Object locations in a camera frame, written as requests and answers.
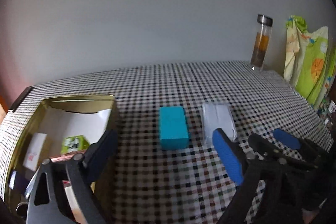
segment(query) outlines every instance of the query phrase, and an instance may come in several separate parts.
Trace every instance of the transparent plastic container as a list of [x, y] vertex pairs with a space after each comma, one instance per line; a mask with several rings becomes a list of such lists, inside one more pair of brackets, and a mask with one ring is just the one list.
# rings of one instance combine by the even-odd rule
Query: transparent plastic container
[[258, 32], [255, 38], [253, 54], [251, 58], [252, 69], [263, 69], [264, 59], [272, 33], [273, 19], [259, 14], [257, 17]]
[[215, 129], [221, 128], [226, 136], [234, 142], [237, 139], [237, 130], [229, 104], [204, 103], [202, 105], [203, 143], [212, 147], [212, 134]]

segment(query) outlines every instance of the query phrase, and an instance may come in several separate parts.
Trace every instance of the cyan rectangular box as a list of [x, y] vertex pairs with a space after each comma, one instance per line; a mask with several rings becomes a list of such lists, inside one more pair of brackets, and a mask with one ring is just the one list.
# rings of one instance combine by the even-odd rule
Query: cyan rectangular box
[[183, 107], [161, 107], [159, 116], [160, 143], [163, 150], [187, 148], [189, 134]]

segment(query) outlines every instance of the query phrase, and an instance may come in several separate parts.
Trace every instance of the glass tea bottle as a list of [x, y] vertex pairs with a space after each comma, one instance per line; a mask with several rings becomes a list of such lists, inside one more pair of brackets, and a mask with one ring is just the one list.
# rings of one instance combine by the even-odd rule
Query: glass tea bottle
[[253, 54], [251, 58], [252, 69], [262, 69], [264, 65], [265, 54], [268, 48], [269, 38], [272, 32], [273, 19], [259, 14], [257, 17], [259, 23]]

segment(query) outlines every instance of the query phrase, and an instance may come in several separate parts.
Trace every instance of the blue gripper pad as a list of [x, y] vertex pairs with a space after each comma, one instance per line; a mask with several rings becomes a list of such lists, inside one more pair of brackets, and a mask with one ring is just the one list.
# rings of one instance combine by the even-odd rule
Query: blue gripper pad
[[297, 150], [301, 148], [301, 143], [297, 138], [281, 130], [280, 128], [277, 128], [273, 131], [273, 136], [278, 142], [283, 143], [292, 150]]
[[212, 143], [230, 179], [237, 186], [241, 185], [244, 180], [242, 165], [217, 129], [213, 132]]

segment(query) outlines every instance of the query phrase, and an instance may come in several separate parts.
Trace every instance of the table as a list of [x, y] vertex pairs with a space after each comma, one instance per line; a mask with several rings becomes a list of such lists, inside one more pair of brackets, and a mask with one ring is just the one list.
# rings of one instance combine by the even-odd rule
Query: table
[[[0, 195], [16, 143], [30, 116], [47, 97], [114, 94], [121, 116], [113, 215], [116, 223], [216, 223], [236, 187], [211, 147], [202, 143], [201, 105], [229, 103], [238, 140], [251, 151], [247, 138], [257, 133], [284, 150], [272, 130], [282, 128], [296, 137], [329, 149], [332, 138], [313, 108], [274, 71], [252, 71], [247, 62], [198, 62], [150, 65], [92, 73], [35, 86], [16, 112], [0, 126]], [[189, 148], [160, 149], [158, 110], [184, 107]], [[257, 211], [264, 183], [246, 218]]]

